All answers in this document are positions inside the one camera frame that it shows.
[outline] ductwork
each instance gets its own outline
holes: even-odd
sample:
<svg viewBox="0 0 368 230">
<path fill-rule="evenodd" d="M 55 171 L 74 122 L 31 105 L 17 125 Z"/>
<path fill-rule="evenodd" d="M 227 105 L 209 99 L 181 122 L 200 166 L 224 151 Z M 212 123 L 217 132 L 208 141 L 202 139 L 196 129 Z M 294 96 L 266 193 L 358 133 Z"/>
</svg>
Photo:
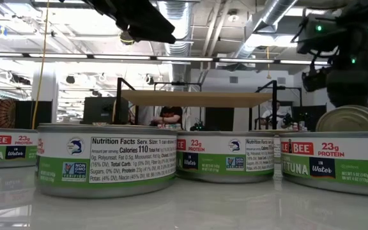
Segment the ductwork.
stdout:
<svg viewBox="0 0 368 230">
<path fill-rule="evenodd" d="M 298 0 L 268 0 L 262 11 L 251 16 L 245 26 L 245 43 L 233 58 L 248 58 L 256 48 L 256 33 L 275 33 L 277 24 Z"/>
<path fill-rule="evenodd" d="M 180 1 L 160 1 L 158 2 L 160 13 L 176 28 L 172 35 L 177 40 L 190 39 L 190 23 L 192 14 L 192 4 Z M 165 51 L 168 56 L 189 56 L 191 44 L 186 42 L 176 42 L 175 44 L 165 44 Z M 190 82 L 189 65 L 171 64 L 169 67 L 170 80 L 172 82 Z"/>
</svg>

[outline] man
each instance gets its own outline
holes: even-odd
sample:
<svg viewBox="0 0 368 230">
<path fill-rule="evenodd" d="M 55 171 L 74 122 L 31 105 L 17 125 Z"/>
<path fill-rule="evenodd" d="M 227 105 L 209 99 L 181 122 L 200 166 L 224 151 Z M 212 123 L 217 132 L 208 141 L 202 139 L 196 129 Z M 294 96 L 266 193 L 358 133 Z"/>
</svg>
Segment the man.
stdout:
<svg viewBox="0 0 368 230">
<path fill-rule="evenodd" d="M 181 107 L 168 107 L 164 106 L 161 109 L 160 116 L 153 118 L 153 122 L 157 124 L 180 124 L 183 129 L 183 109 Z"/>
<path fill-rule="evenodd" d="M 277 111 L 277 117 L 276 117 L 276 129 L 280 130 L 280 129 L 284 129 L 287 128 L 288 126 L 284 124 L 283 122 L 283 117 L 284 115 L 279 112 L 279 107 L 280 107 L 280 101 L 276 101 L 276 111 Z M 273 129 L 272 128 L 272 109 L 268 109 L 267 111 L 265 111 L 261 117 L 261 128 L 262 129 L 266 129 L 266 118 L 269 117 L 269 124 L 268 124 L 268 129 Z"/>
</svg>

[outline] can label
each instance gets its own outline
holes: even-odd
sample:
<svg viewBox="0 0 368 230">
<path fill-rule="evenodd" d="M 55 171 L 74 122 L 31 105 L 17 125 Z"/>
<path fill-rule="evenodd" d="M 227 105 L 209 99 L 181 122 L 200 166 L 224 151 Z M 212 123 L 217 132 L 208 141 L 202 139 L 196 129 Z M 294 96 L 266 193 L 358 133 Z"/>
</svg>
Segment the can label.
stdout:
<svg viewBox="0 0 368 230">
<path fill-rule="evenodd" d="M 39 146 L 38 179 L 52 186 L 142 185 L 176 170 L 175 136 L 41 133 Z"/>
<path fill-rule="evenodd" d="M 38 134 L 0 133 L 0 162 L 35 161 Z"/>
<path fill-rule="evenodd" d="M 177 170 L 248 176 L 273 173 L 273 138 L 181 136 Z"/>
<path fill-rule="evenodd" d="M 368 138 L 281 137 L 281 152 L 283 173 L 368 185 Z"/>
</svg>

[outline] wooden shelf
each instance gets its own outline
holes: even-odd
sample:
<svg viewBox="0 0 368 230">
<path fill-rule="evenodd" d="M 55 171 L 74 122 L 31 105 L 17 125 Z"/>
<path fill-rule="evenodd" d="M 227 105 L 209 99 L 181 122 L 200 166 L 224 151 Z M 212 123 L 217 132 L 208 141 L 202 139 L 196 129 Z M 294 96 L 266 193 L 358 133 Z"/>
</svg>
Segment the wooden shelf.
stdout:
<svg viewBox="0 0 368 230">
<path fill-rule="evenodd" d="M 252 108 L 272 98 L 271 93 L 211 93 L 150 90 L 123 90 L 121 96 L 134 105 L 233 108 Z"/>
</svg>

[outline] reflective tabletop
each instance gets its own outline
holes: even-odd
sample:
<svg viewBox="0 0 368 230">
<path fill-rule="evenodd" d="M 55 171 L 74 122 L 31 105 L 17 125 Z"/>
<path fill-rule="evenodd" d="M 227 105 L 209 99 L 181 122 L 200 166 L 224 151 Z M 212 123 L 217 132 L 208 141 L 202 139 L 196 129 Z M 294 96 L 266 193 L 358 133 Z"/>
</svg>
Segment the reflective tabletop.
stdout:
<svg viewBox="0 0 368 230">
<path fill-rule="evenodd" d="M 368 197 L 274 179 L 226 185 L 177 179 L 165 190 L 66 199 L 35 189 L 35 168 L 0 169 L 0 229 L 368 229 Z"/>
</svg>

